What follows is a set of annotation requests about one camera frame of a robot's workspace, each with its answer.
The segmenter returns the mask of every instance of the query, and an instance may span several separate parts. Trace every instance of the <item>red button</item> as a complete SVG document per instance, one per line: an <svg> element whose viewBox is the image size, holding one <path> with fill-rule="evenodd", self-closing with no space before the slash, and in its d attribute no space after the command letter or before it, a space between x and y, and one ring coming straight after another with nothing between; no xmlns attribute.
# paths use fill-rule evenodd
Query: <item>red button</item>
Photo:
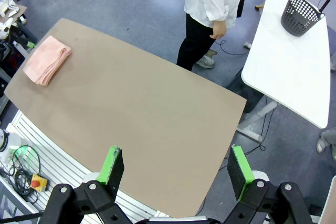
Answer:
<svg viewBox="0 0 336 224"><path fill-rule="evenodd" d="M31 185L32 187L34 187L34 188L39 187L39 186L40 186L40 181L38 181L38 180L33 180L33 181L30 183L30 185Z"/></svg>

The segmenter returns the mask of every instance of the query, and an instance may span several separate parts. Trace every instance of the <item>black pants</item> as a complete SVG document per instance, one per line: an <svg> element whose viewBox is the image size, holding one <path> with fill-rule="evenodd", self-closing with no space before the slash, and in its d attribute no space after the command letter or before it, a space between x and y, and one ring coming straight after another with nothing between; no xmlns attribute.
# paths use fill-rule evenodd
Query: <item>black pants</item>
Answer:
<svg viewBox="0 0 336 224"><path fill-rule="evenodd" d="M215 39L210 35L213 30L194 20L189 14L185 23L186 38L181 44L177 65L192 70L193 64L198 62L210 49Z"/></svg>

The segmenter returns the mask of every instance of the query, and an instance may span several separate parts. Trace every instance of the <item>white sneaker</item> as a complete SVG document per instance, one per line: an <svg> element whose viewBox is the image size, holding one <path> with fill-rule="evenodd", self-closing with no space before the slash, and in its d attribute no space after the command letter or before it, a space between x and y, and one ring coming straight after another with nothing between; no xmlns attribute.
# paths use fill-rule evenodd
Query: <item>white sneaker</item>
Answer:
<svg viewBox="0 0 336 224"><path fill-rule="evenodd" d="M202 68L213 68L215 66L215 61L208 57L203 56L196 64L200 65Z"/></svg>

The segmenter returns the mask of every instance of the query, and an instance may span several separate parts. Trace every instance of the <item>white slatted platform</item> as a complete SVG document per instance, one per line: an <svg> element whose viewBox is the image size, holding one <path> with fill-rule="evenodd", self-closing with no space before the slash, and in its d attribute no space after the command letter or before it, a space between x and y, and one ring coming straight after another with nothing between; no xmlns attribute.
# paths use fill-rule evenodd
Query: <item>white slatted platform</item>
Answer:
<svg viewBox="0 0 336 224"><path fill-rule="evenodd" d="M52 188L56 184L66 183L73 188L78 187L84 176L91 171L79 164L46 135L44 135L32 122L18 111L11 124L8 125L9 132L16 132L25 138L36 149L41 160L41 175L49 180L47 191L39 194L38 201L34 206L38 210L45 209ZM121 207L130 220L135 223L151 216L167 216L166 214L154 210L135 199L118 191L116 203ZM85 216L82 223L101 223L96 215Z"/></svg>

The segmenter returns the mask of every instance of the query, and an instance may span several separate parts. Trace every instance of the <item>white table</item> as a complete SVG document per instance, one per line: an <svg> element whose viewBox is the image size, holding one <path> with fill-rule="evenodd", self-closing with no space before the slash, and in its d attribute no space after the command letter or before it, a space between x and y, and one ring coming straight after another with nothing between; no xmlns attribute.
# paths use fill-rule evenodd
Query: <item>white table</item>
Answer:
<svg viewBox="0 0 336 224"><path fill-rule="evenodd" d="M319 128L328 123L330 55L327 22L323 18L301 37L281 24L288 0L266 0L252 48L241 73L250 87L274 99L244 120L238 131L259 142L260 135L246 127L278 103Z"/></svg>

